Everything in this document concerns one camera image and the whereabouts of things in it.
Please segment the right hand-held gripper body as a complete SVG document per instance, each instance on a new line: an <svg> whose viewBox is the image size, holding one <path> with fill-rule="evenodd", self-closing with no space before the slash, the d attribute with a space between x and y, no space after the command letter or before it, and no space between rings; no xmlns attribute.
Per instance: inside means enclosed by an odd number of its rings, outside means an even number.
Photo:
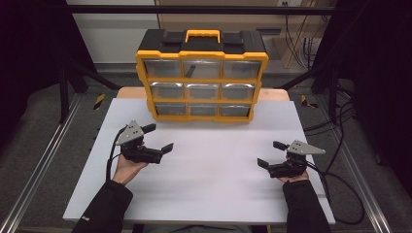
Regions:
<svg viewBox="0 0 412 233"><path fill-rule="evenodd" d="M294 140L285 150L286 160L280 164L269 165L267 171L271 178L295 177L301 175L307 168L308 154L325 154L326 151L315 146Z"/></svg>

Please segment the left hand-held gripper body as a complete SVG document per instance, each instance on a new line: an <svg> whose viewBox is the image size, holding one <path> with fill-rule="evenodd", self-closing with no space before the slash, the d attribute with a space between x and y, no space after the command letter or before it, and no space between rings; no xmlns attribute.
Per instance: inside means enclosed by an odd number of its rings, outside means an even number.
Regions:
<svg viewBox="0 0 412 233"><path fill-rule="evenodd" d="M131 120L121 131L115 145L120 147L120 153L128 160L159 164L163 153L144 145L146 134L143 133L142 127L136 120Z"/></svg>

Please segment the clear organizer drawer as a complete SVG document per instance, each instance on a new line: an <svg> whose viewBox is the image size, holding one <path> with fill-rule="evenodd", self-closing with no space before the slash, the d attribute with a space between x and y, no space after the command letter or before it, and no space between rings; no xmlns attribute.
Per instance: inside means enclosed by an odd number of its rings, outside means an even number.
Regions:
<svg viewBox="0 0 412 233"><path fill-rule="evenodd" d="M195 65L193 79L217 79L221 62L218 59L187 59L184 61L185 77L190 65Z"/></svg>

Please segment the yellow black storage organizer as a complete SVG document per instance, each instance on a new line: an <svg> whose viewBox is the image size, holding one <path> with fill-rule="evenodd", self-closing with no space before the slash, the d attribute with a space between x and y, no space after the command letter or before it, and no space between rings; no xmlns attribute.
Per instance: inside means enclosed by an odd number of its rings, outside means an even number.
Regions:
<svg viewBox="0 0 412 233"><path fill-rule="evenodd" d="M146 59L218 59L218 60L256 60L260 63L257 89L254 97L252 117L239 118L184 118L157 117L151 107L151 96L146 77ZM221 30L167 31L150 29L146 32L135 54L138 78L147 93L147 106L157 120L189 121L212 120L219 122L248 122L254 117L254 106L258 101L261 77L268 63L268 54L261 36L256 31L222 32Z"/></svg>

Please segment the person's right hand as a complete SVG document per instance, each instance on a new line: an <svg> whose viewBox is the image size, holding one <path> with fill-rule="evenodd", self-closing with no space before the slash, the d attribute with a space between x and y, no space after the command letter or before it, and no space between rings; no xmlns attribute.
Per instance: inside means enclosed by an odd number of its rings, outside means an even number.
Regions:
<svg viewBox="0 0 412 233"><path fill-rule="evenodd" d="M295 177L284 177L284 178L279 178L279 181L282 183L295 183L295 182L300 182L300 181L308 181L309 176L306 172L302 173L299 176Z"/></svg>

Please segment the person's left hand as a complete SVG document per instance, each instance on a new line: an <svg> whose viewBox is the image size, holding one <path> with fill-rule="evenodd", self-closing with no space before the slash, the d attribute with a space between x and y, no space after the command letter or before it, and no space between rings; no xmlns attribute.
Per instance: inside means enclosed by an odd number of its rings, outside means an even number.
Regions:
<svg viewBox="0 0 412 233"><path fill-rule="evenodd" d="M113 176L113 181L122 185L127 185L137 174L148 166L145 162L133 162L126 159L122 154L119 155L118 164Z"/></svg>

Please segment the wooden table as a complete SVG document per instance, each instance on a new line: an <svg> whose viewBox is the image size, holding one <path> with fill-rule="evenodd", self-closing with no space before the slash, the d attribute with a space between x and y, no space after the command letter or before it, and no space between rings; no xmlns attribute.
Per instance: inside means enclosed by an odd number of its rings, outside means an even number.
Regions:
<svg viewBox="0 0 412 233"><path fill-rule="evenodd" d="M146 90L142 86L122 87L117 95L118 98L146 99ZM284 89L262 88L259 91L258 101L289 101L290 96Z"/></svg>

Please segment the grid of clear drawers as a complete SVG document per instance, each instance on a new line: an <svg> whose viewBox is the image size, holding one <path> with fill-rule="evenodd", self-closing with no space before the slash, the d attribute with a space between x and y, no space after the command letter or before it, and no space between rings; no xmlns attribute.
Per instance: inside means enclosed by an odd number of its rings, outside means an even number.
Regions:
<svg viewBox="0 0 412 233"><path fill-rule="evenodd" d="M220 60L217 79L185 77L186 59L146 59L151 107L156 117L252 117L260 63Z"/></svg>

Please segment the white foam board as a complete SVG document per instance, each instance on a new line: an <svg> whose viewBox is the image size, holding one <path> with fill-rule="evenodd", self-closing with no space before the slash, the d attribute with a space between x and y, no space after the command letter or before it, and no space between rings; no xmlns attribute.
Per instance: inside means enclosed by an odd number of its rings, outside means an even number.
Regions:
<svg viewBox="0 0 412 233"><path fill-rule="evenodd" d="M285 160L272 144L305 139L292 101L260 101L247 123L160 121L149 148L172 145L128 184L134 223L276 224L287 218L281 183L258 167Z"/></svg>

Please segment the black metal stand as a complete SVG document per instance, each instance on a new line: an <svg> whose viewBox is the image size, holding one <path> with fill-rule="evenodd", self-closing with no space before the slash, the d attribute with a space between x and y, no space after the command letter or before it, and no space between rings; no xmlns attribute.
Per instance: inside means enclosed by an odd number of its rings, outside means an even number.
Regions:
<svg viewBox="0 0 412 233"><path fill-rule="evenodd" d="M320 94L328 88L327 115L334 124L337 123L337 86L338 86L338 66L331 62L322 62L306 73L279 86L280 89L289 90L299 83L309 78L314 78L311 90L314 94Z"/></svg>
<svg viewBox="0 0 412 233"><path fill-rule="evenodd" d="M88 85L83 79L83 76L92 78L112 90L121 89L120 85L104 79L96 72L87 69L73 59L68 59L60 65L58 72L60 90L60 123L63 123L68 118L70 113L68 84L70 83L74 87L76 93L85 93L88 89Z"/></svg>

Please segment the black curtain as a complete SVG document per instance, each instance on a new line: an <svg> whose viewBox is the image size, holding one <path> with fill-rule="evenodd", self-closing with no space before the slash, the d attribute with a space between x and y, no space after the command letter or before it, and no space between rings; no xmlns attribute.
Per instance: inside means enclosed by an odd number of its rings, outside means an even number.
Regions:
<svg viewBox="0 0 412 233"><path fill-rule="evenodd" d="M59 54L49 31L70 57L89 71L95 66L71 13L53 5L67 0L0 0L0 149L23 116L29 96L58 83Z"/></svg>
<svg viewBox="0 0 412 233"><path fill-rule="evenodd" d="M412 0L336 0L315 64L355 84L354 104L378 155L412 197Z"/></svg>

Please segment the black horizontal bar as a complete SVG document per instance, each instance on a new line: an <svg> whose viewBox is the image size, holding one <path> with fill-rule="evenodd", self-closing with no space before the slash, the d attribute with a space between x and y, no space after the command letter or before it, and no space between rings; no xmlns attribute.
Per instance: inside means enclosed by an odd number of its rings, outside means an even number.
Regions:
<svg viewBox="0 0 412 233"><path fill-rule="evenodd" d="M293 15L332 16L333 7L247 7L247 6L131 6L68 5L73 14L203 14L203 15Z"/></svg>

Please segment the light wooden cabinet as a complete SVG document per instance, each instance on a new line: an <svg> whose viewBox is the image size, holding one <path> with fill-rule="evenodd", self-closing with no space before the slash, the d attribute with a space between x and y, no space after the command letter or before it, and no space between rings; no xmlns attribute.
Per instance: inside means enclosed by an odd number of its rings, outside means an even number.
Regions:
<svg viewBox="0 0 412 233"><path fill-rule="evenodd" d="M334 7L337 0L154 0L157 6L193 7ZM158 14L161 29L219 29L223 31L256 30L269 40L277 52L274 60L281 60L285 68L306 66L303 60L305 39L320 41L328 25L329 16L284 15L205 15Z"/></svg>

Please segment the aluminium floor rail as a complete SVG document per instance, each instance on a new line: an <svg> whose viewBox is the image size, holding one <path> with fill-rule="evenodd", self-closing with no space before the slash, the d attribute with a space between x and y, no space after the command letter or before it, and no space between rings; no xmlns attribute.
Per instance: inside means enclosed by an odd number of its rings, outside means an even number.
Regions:
<svg viewBox="0 0 412 233"><path fill-rule="evenodd" d="M383 214L372 190L370 189L360 167L355 161L349 147L345 142L341 144L341 158L351 177L352 183L358 192L364 205L368 219L376 233L393 233L392 229Z"/></svg>
<svg viewBox="0 0 412 233"><path fill-rule="evenodd" d="M38 161L34 171L27 181L18 199L9 211L7 217L0 225L0 233L15 233L29 204L31 203L43 177L49 169L50 164L70 127L79 106L84 99L83 94L75 94L69 106L67 117L56 127L46 149Z"/></svg>

